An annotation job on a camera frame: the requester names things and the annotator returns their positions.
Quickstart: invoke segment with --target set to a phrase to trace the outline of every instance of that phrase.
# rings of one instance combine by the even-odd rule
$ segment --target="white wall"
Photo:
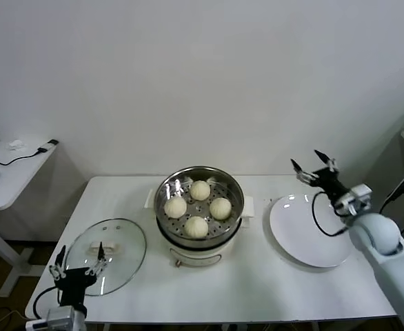
[[[290,174],[318,148],[359,181],[403,121],[404,1],[0,0],[0,139],[62,143],[50,212],[12,209],[33,239],[96,174]]]

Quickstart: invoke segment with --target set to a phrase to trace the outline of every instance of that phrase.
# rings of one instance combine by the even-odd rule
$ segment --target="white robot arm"
[[[404,238],[398,226],[383,215],[369,212],[372,191],[366,185],[347,189],[337,178],[335,160],[315,152],[327,167],[309,173],[291,160],[297,177],[326,193],[345,224],[340,233],[349,231],[353,244],[369,261],[380,288],[404,325]]]

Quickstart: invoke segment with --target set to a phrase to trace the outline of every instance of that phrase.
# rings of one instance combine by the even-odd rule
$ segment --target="floor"
[[[20,252],[24,246],[12,245],[12,247]],[[46,264],[53,251],[53,246],[38,245],[35,247],[34,253],[30,258],[31,264]],[[0,287],[10,271],[10,266],[0,259]],[[32,292],[37,285],[38,279],[36,278],[22,278],[18,281],[15,289],[9,298],[0,298],[0,318],[4,317],[10,310],[18,310],[24,315],[24,310],[29,301]],[[23,326],[25,321],[17,314],[12,314],[10,322],[6,318],[0,323],[0,331],[19,331],[24,330]],[[320,323],[320,330],[325,330],[329,323]],[[88,330],[102,331],[102,325],[88,325]],[[220,330],[220,325],[112,325],[111,331],[217,331]],[[250,331],[312,331],[310,323],[293,323],[293,324],[254,324],[250,325]],[[355,331],[404,331],[398,319],[373,319],[364,322]]]

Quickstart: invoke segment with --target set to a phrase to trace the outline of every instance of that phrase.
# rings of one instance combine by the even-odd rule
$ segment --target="table leg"
[[[0,237],[0,257],[13,267],[3,286],[1,286],[0,297],[9,297],[19,277],[40,277],[43,274],[44,265],[30,265],[28,263],[32,252],[33,248],[25,248],[21,254],[18,254]]]
[[[27,272],[30,269],[29,263],[10,247],[3,238],[0,237],[0,257],[20,271]]]

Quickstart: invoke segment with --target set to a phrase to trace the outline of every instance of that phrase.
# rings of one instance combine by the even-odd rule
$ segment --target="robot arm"
[[[292,161],[303,183],[320,187],[347,226],[350,238],[374,270],[375,278],[404,325],[404,238],[393,220],[370,213],[371,190],[366,185],[348,189],[338,180],[335,160],[315,151],[327,167],[313,173]]]
[[[49,266],[57,289],[63,291],[60,306],[49,309],[45,319],[26,323],[26,331],[66,330],[85,331],[87,309],[84,306],[85,289],[95,284],[108,262],[102,243],[99,245],[97,262],[90,268],[63,270],[65,246],[55,259],[55,265]],[[37,315],[34,303],[34,314]]]

